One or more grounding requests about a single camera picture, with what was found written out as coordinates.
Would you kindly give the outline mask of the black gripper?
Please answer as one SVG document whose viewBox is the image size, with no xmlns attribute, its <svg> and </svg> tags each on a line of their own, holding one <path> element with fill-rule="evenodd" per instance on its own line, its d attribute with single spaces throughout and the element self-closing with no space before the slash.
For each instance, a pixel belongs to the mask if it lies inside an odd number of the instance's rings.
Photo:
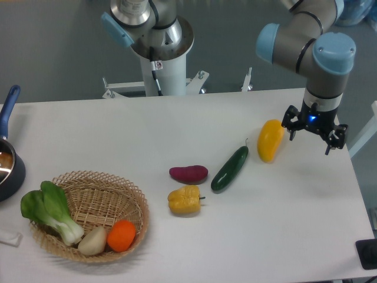
<svg viewBox="0 0 377 283">
<path fill-rule="evenodd" d="M 299 112 L 295 106 L 290 105 L 283 116 L 281 126 L 289 133 L 290 141 L 299 130 L 306 130 L 326 139 L 325 155 L 328 155 L 331 150 L 343 149 L 348 136 L 347 124 L 334 123 L 337 111 L 337 108 L 331 111 L 312 111 L 312 108 L 303 102 Z"/>
</svg>

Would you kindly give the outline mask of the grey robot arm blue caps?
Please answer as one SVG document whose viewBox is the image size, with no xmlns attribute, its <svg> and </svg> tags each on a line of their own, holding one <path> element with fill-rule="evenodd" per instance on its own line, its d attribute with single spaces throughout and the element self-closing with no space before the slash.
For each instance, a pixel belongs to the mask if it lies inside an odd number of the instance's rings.
<svg viewBox="0 0 377 283">
<path fill-rule="evenodd" d="M 256 40 L 259 58 L 307 79 L 302 107 L 288 108 L 283 127 L 291 136 L 299 130 L 319 135 L 328 150 L 343 148 L 348 131 L 335 117 L 356 46 L 349 36 L 329 31 L 343 7 L 342 1 L 297 1 L 287 25 L 267 24 Z M 148 96 L 188 93 L 186 55 L 194 34 L 175 1 L 111 1 L 101 22 L 118 45 L 138 55 Z"/>
</svg>

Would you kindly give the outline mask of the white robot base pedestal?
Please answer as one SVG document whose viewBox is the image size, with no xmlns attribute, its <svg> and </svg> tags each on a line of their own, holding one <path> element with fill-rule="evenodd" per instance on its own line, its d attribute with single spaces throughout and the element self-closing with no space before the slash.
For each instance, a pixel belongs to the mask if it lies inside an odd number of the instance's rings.
<svg viewBox="0 0 377 283">
<path fill-rule="evenodd" d="M 186 77 L 186 55 L 181 55 L 172 60 L 150 61 L 139 57 L 142 81 L 130 83 L 107 83 L 103 78 L 105 93 L 103 98 L 121 98 L 128 93 L 143 91 L 147 97 L 152 96 L 184 96 L 204 94 L 204 84 L 209 78 L 209 73 L 199 70 L 192 77 Z"/>
</svg>

